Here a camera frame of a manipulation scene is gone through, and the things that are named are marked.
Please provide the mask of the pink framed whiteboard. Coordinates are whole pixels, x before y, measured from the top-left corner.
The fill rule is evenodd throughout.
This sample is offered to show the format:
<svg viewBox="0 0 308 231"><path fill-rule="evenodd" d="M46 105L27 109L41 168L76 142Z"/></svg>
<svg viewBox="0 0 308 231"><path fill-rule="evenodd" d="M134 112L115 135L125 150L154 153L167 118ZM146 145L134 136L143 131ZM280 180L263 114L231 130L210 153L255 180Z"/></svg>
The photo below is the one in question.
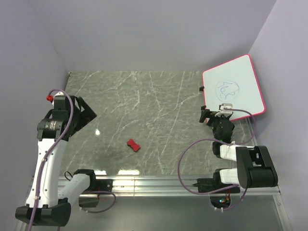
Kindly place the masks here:
<svg viewBox="0 0 308 231"><path fill-rule="evenodd" d="M217 111L223 103L232 104L252 115L266 111L257 75L249 54L212 67L202 74L205 105Z"/></svg>

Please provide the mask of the red whiteboard eraser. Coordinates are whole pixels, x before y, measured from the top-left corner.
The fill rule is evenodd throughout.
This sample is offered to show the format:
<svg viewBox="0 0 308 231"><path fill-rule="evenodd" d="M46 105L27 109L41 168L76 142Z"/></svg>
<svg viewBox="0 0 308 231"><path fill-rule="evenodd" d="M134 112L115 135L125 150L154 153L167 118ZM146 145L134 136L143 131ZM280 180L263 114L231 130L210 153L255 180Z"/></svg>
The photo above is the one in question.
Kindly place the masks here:
<svg viewBox="0 0 308 231"><path fill-rule="evenodd" d="M129 139L127 141L127 146L130 147L134 152L137 152L141 148L133 139Z"/></svg>

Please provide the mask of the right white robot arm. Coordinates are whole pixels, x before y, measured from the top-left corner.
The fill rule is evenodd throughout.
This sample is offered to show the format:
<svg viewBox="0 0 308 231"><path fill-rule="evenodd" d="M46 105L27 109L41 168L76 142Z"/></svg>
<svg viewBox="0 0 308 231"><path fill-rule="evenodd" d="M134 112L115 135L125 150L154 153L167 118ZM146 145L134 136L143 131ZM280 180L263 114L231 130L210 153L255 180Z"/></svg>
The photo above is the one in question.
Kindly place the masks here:
<svg viewBox="0 0 308 231"><path fill-rule="evenodd" d="M218 111L201 107L200 123L212 128L216 139L212 151L217 158L236 162L236 168L217 169L212 178L199 178L193 185L199 193L211 191L239 193L240 188L271 188L278 185L278 174L266 146L243 146L231 140L235 125L230 121L232 105L223 103Z"/></svg>

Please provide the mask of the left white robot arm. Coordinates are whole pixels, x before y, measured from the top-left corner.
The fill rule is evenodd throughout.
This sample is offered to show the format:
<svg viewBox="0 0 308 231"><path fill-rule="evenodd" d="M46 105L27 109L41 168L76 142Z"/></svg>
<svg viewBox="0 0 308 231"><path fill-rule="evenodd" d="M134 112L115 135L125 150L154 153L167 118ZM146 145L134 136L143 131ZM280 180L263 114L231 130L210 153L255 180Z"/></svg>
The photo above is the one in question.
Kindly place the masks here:
<svg viewBox="0 0 308 231"><path fill-rule="evenodd" d="M15 217L31 226L64 227L74 202L82 192L95 192L98 182L93 170L80 169L59 191L62 157L69 138L97 115L82 97L58 94L47 99L53 108L37 126L38 161L32 189L26 204L16 209Z"/></svg>

